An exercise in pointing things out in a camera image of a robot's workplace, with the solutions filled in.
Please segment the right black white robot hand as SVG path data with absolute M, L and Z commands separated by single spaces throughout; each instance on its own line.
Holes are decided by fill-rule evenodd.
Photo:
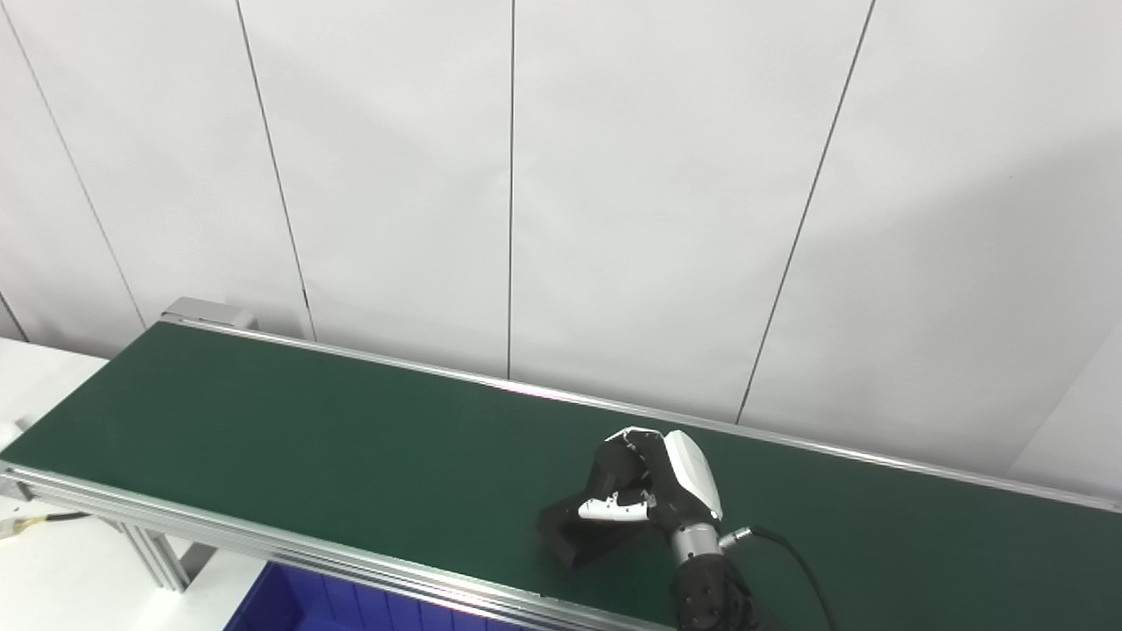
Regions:
M 716 479 L 701 448 L 682 430 L 620 429 L 594 452 L 576 516 L 605 523 L 652 523 L 673 534 L 724 518 Z

